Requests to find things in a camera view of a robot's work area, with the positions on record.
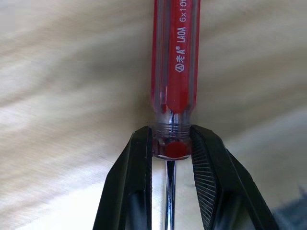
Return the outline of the red clear handled screwdriver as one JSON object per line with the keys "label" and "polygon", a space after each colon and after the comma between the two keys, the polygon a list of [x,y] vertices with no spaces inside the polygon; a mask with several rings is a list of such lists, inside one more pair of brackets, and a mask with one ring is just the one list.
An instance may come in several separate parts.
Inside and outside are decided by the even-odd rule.
{"label": "red clear handled screwdriver", "polygon": [[191,155],[201,0],[154,0],[153,155],[166,161],[164,230],[175,228],[176,162]]}

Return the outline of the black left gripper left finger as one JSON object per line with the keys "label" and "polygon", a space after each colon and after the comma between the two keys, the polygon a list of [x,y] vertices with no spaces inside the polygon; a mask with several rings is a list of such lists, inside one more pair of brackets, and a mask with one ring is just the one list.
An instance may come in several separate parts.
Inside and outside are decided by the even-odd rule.
{"label": "black left gripper left finger", "polygon": [[152,131],[131,135],[107,174],[93,230],[152,230]]}

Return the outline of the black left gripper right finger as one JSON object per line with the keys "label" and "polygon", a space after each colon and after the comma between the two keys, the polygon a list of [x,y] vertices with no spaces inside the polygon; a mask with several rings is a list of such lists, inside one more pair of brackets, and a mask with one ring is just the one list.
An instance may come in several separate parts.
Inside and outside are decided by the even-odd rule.
{"label": "black left gripper right finger", "polygon": [[233,230],[240,204],[255,230],[279,226],[245,167],[213,131],[191,126],[194,182],[204,230]]}

